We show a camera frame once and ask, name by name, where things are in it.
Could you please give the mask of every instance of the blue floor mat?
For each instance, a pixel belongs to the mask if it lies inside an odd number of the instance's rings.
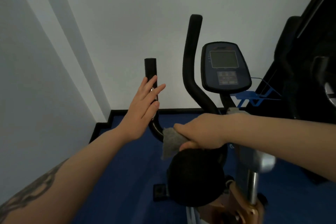
[[[198,114],[161,115],[166,128],[187,123]],[[115,116],[115,128],[123,116]],[[235,176],[234,150],[229,148],[225,174]],[[186,208],[172,201],[153,202],[153,184],[166,183],[170,159],[162,161],[162,143],[149,129],[124,146],[111,161],[73,224],[186,224]],[[268,199],[265,224],[333,223],[336,184],[313,185],[298,166],[278,160],[274,170],[262,174],[259,192]]]

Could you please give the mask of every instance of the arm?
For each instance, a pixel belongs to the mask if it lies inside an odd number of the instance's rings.
[[[108,163],[126,143],[141,137],[159,108],[150,91],[157,77],[144,78],[120,125],[38,178],[0,206],[0,223],[68,223],[90,194]]]
[[[218,148],[232,142],[282,158],[336,182],[334,124],[238,113],[203,114],[186,125],[176,124],[174,128],[191,139],[180,150]]]

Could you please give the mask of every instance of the hand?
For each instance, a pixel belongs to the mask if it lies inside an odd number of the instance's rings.
[[[136,140],[144,134],[150,120],[159,109],[160,103],[154,99],[166,85],[162,84],[151,91],[157,79],[158,77],[154,76],[149,82],[146,77],[142,80],[126,115],[118,125],[118,129],[125,134],[126,143]]]
[[[204,113],[185,125],[175,124],[174,129],[190,140],[181,145],[180,151],[188,148],[217,149],[224,145],[223,117]]]

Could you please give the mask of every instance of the left hand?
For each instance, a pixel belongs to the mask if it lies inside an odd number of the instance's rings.
[[[159,109],[160,103],[154,99],[166,85],[162,84],[151,91],[157,79],[158,77],[154,76],[149,82],[147,82],[147,77],[142,80],[128,112],[117,127],[125,135],[126,143],[144,134],[149,122]]]

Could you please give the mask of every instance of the stationary bike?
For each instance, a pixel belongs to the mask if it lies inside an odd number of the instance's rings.
[[[232,114],[239,110],[230,94],[250,88],[252,82],[244,57],[237,44],[212,42],[205,44],[201,56],[201,78],[205,90],[220,94],[224,110],[220,110],[199,88],[194,78],[194,62],[203,17],[191,15],[183,55],[183,83],[190,96],[207,113]],[[156,59],[145,59],[148,79],[157,74]],[[163,142],[159,112],[149,124],[153,135]],[[273,169],[276,158],[244,146],[235,145],[238,165],[235,180],[225,176],[223,165],[228,146],[216,150],[189,149],[177,153],[167,170],[168,184],[156,184],[154,201],[172,199],[187,207],[188,223],[263,222],[267,200],[258,194],[259,173]]]

